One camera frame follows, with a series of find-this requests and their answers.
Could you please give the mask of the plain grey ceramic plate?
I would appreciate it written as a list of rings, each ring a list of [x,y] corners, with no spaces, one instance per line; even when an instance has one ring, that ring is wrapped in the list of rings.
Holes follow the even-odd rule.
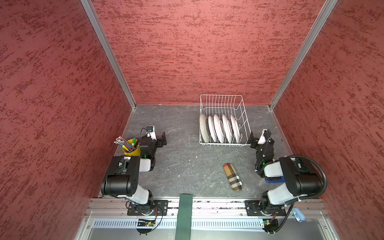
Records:
[[[200,114],[199,123],[200,123],[202,142],[209,143],[211,140],[211,133],[209,129],[209,120],[205,114]]]

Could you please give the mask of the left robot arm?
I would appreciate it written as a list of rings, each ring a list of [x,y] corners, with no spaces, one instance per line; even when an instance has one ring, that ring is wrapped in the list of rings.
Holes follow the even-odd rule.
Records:
[[[169,201],[154,200],[152,192],[139,185],[139,173],[154,170],[155,154],[167,144],[166,134],[156,136],[155,132],[147,131],[140,140],[128,141],[119,136],[115,144],[124,153],[112,158],[101,183],[102,195],[125,200],[128,216],[166,216]]]

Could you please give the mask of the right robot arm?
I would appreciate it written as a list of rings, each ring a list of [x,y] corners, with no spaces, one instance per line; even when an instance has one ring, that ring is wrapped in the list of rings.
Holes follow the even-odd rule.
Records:
[[[256,174],[266,180],[283,181],[275,189],[262,194],[257,210],[263,215],[273,215],[287,205],[316,199],[325,193],[327,176],[316,161],[302,155],[274,159],[275,141],[270,130],[263,130],[259,138],[251,135],[247,143],[256,152]]]

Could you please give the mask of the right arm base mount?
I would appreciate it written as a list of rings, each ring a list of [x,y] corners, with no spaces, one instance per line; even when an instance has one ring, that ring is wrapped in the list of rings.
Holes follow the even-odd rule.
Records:
[[[246,200],[245,209],[249,217],[285,217],[284,205],[272,205],[269,202],[260,203],[260,200]]]

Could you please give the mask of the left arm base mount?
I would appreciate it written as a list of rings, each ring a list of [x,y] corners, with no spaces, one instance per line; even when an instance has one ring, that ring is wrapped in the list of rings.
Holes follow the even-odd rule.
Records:
[[[147,205],[139,205],[130,202],[127,210],[128,216],[161,217],[166,216],[168,211],[168,200],[153,200]]]

